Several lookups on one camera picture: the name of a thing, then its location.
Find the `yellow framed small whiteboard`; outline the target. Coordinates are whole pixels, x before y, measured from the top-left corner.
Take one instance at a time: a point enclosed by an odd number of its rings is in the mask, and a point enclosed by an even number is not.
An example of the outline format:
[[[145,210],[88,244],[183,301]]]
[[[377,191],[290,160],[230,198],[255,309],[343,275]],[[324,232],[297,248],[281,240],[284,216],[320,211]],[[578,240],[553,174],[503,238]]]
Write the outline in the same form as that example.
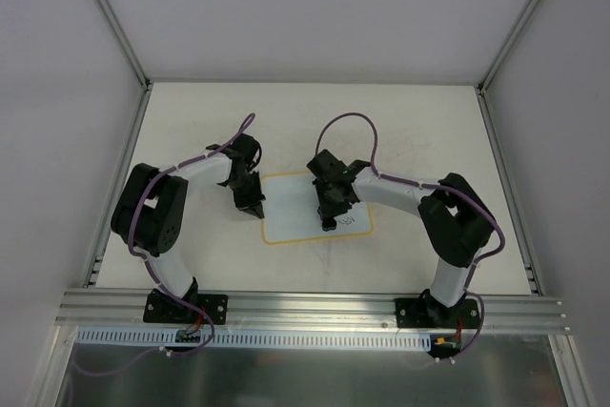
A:
[[[265,217],[262,239],[268,245],[337,239],[369,235],[374,224],[364,203],[355,204],[337,219],[334,230],[325,232],[317,213],[318,200],[308,172],[267,174],[261,178]]]

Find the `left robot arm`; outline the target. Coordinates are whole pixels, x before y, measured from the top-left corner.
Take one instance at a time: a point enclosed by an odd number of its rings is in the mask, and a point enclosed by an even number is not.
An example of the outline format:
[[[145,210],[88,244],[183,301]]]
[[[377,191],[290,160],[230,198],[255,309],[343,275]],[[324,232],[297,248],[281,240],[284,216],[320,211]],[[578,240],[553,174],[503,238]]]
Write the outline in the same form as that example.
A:
[[[132,169],[111,218],[111,230],[142,259],[154,282],[147,296],[143,320],[148,323],[193,323],[220,298],[198,292],[176,243],[187,197],[217,185],[233,193],[235,207],[258,219],[264,217],[265,196],[256,170],[262,158],[257,140],[245,133],[228,145],[211,145],[199,156],[162,171],[146,163]]]

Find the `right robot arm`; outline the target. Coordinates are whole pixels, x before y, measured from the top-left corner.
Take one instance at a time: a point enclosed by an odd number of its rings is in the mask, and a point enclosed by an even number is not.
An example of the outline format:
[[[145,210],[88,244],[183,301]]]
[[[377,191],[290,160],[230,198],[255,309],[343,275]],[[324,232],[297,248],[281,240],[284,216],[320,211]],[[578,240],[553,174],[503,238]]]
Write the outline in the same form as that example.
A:
[[[410,305],[396,306],[400,327],[454,328],[468,312],[466,290],[481,250],[493,233],[505,244],[496,219],[463,176],[449,173],[421,182],[378,171],[371,162],[347,165],[327,150],[307,164],[314,176],[317,213],[325,232],[359,203],[376,203],[418,217],[438,256],[435,277]]]

